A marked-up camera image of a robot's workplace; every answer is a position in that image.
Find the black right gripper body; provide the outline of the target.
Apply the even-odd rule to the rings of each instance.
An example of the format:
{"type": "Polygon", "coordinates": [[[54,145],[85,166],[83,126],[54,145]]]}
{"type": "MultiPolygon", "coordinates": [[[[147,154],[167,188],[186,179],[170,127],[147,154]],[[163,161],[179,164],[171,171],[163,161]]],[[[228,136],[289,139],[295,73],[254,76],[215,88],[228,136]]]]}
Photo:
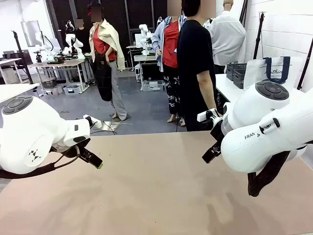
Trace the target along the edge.
{"type": "Polygon", "coordinates": [[[221,147],[222,140],[224,138],[224,134],[222,133],[222,117],[211,117],[213,121],[213,128],[210,132],[212,137],[217,141],[217,146],[221,147]]]}

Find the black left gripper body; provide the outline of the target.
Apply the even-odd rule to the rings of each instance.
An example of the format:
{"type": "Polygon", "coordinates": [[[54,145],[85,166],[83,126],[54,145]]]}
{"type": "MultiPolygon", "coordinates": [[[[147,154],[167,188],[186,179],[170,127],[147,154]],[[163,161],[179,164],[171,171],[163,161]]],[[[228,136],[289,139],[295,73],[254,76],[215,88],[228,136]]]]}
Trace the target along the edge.
{"type": "Polygon", "coordinates": [[[51,147],[52,152],[58,152],[63,154],[65,157],[74,158],[79,153],[82,158],[89,158],[90,151],[86,149],[86,146],[90,142],[90,138],[74,143],[74,146],[60,146],[59,144],[53,144],[51,147]]]}

